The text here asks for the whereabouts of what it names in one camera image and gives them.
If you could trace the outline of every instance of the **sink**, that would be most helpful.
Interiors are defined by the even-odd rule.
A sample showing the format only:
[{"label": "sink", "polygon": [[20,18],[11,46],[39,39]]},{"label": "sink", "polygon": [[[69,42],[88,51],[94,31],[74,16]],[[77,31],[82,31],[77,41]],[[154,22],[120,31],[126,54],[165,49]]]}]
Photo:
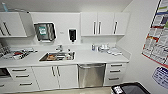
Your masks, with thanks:
[{"label": "sink", "polygon": [[61,61],[61,60],[73,60],[75,52],[58,52],[47,53],[39,61]]}]

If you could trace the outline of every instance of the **dishwasher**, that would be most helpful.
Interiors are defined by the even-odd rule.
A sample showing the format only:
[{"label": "dishwasher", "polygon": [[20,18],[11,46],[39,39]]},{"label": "dishwasher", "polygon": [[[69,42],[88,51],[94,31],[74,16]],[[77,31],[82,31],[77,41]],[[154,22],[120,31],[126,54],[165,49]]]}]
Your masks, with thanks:
[{"label": "dishwasher", "polygon": [[105,63],[97,64],[78,64],[79,87],[98,87],[103,86]]}]

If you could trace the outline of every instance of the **white countertop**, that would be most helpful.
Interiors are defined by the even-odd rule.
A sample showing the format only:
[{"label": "white countertop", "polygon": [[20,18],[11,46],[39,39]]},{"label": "white countertop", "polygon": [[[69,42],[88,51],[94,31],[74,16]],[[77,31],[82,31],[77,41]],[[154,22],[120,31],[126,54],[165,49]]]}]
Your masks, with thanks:
[{"label": "white countertop", "polygon": [[25,67],[25,66],[50,66],[88,63],[126,63],[129,62],[123,55],[113,56],[107,53],[94,52],[90,50],[75,51],[74,60],[63,61],[39,61],[49,51],[30,53],[20,60],[8,60],[0,58],[0,68],[3,67]]}]

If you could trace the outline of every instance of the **floor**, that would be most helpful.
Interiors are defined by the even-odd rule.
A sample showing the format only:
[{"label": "floor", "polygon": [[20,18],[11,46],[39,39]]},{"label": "floor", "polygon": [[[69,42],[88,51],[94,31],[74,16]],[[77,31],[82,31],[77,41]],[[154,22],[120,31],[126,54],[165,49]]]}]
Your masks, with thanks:
[{"label": "floor", "polygon": [[52,90],[52,91],[15,93],[15,94],[111,94],[111,89],[110,87],[99,87],[99,88]]}]

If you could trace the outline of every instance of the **wall-mounted dispenser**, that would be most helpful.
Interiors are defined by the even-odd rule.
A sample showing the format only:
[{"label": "wall-mounted dispenser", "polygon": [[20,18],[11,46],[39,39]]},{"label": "wall-mounted dispenser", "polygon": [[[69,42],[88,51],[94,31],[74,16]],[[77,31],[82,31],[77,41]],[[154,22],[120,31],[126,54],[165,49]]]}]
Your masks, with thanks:
[{"label": "wall-mounted dispenser", "polygon": [[76,29],[69,29],[69,38],[72,43],[76,40]]},{"label": "wall-mounted dispenser", "polygon": [[56,38],[53,23],[34,24],[38,41],[51,42]]}]

